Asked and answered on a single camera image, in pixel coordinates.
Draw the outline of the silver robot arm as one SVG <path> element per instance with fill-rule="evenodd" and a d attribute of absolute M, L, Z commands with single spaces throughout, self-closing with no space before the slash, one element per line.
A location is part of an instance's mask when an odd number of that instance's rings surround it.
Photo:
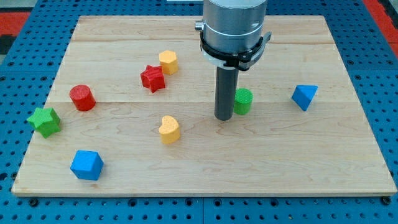
<path fill-rule="evenodd" d="M 223 70 L 249 70 L 271 38 L 263 33 L 266 9 L 267 0 L 204 0 L 195 22 L 204 58 Z"/>

